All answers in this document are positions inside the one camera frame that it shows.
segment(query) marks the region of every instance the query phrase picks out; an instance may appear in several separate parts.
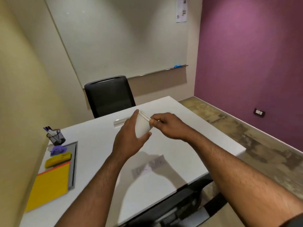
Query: chair backrest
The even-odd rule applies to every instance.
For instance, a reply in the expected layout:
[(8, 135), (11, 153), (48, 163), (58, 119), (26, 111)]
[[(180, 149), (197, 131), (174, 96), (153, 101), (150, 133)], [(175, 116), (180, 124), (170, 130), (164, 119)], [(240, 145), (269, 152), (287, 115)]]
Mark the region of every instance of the chair backrest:
[(84, 85), (95, 118), (136, 106), (125, 76), (115, 76)]

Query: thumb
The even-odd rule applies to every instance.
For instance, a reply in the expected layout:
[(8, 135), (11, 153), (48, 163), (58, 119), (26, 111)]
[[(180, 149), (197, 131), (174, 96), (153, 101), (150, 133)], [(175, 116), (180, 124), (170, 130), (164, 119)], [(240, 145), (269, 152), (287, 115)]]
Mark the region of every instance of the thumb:
[(141, 138), (139, 138), (139, 141), (142, 146), (147, 142), (147, 140), (150, 138), (151, 135), (152, 135), (152, 133), (148, 132), (145, 135), (143, 135)]
[(155, 119), (151, 119), (151, 120), (149, 121), (149, 124), (152, 125), (152, 126), (154, 126), (154, 127), (157, 128), (157, 129), (159, 129), (160, 131), (162, 130), (162, 128), (163, 128), (163, 126), (164, 126), (164, 124), (163, 124), (162, 122), (157, 121), (157, 120), (155, 120)]

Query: hand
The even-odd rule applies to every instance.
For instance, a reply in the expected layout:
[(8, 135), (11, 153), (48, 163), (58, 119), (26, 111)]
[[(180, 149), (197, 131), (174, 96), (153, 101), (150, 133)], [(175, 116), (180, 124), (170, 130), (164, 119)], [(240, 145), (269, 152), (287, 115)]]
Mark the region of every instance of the hand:
[(183, 141), (186, 141), (188, 133), (193, 130), (171, 113), (154, 114), (149, 123), (159, 129), (166, 137)]
[(141, 138), (136, 137), (135, 125), (138, 113), (139, 110), (135, 110), (133, 115), (125, 121), (114, 141), (112, 155), (124, 161), (136, 154), (152, 135), (148, 132)]

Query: electrical outlet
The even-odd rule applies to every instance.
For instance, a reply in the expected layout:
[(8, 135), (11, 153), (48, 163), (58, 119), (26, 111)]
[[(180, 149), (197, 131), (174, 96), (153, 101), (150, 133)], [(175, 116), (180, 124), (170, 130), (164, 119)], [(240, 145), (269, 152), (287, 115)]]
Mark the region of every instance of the electrical outlet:
[(265, 116), (265, 111), (261, 111), (255, 108), (254, 110), (254, 114), (260, 117), (264, 117)]

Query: whiteboard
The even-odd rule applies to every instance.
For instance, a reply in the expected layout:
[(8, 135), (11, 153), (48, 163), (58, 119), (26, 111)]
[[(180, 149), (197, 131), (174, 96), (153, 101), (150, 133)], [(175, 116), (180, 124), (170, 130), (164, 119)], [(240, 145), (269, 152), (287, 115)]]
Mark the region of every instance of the whiteboard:
[(185, 65), (177, 0), (46, 0), (82, 84)]

